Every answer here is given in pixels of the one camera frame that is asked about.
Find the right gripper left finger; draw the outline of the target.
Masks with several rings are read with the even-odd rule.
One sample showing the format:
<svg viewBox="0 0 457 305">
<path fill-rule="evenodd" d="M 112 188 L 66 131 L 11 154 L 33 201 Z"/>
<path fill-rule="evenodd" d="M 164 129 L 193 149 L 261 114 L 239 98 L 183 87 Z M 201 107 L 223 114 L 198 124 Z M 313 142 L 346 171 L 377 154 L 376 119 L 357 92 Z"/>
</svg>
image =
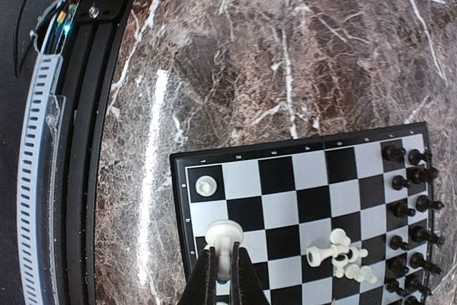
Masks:
<svg viewBox="0 0 457 305">
<path fill-rule="evenodd" d="M 213 246 L 201 251 L 178 305 L 216 303 L 217 255 Z"/>
</svg>

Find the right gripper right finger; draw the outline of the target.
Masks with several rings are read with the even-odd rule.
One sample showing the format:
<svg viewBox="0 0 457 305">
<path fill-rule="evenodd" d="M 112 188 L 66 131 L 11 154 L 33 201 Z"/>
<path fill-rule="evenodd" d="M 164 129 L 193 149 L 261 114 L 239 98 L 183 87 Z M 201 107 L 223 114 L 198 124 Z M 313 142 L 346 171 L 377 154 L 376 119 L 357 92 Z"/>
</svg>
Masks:
<svg viewBox="0 0 457 305">
<path fill-rule="evenodd" d="M 239 242 L 234 243 L 231 255 L 230 304 L 269 305 L 248 251 Z"/>
</svg>

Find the white corner rook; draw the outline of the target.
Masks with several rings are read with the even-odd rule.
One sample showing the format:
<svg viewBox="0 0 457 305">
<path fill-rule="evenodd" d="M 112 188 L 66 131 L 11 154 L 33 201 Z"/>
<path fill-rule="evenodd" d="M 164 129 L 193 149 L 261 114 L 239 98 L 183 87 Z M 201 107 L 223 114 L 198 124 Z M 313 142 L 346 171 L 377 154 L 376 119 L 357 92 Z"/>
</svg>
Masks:
<svg viewBox="0 0 457 305">
<path fill-rule="evenodd" d="M 195 188 L 200 196 L 210 197 L 217 191 L 218 184 L 212 176 L 201 176 L 197 179 Z"/>
</svg>

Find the black grey chessboard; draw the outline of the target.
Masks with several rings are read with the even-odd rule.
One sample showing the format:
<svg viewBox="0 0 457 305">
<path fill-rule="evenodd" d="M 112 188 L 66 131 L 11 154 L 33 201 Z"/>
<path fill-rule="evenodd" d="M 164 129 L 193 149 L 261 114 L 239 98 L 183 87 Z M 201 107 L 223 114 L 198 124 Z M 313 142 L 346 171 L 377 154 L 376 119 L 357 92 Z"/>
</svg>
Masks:
<svg viewBox="0 0 457 305">
<path fill-rule="evenodd" d="M 426 123 L 294 141 L 175 153 L 170 157 L 185 274 L 210 224 L 232 220 L 271 304 L 423 304 L 440 274 L 433 252 L 433 167 Z M 196 193 L 201 176 L 218 184 Z M 312 268 L 310 246 L 327 249 L 343 229 L 369 255 L 375 284 L 333 276 L 331 259 Z"/>
</svg>

